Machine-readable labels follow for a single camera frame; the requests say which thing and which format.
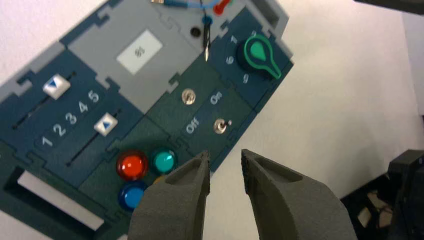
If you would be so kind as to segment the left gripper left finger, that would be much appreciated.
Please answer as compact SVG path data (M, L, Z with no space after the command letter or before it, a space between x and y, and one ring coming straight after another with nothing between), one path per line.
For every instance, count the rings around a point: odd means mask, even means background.
M210 154L203 151L149 186L133 211L129 240L201 240L210 193Z

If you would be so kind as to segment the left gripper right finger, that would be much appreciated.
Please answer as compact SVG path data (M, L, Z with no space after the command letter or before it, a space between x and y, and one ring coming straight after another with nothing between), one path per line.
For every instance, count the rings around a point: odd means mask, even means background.
M355 240L346 207L324 183L242 149L241 168L261 240Z

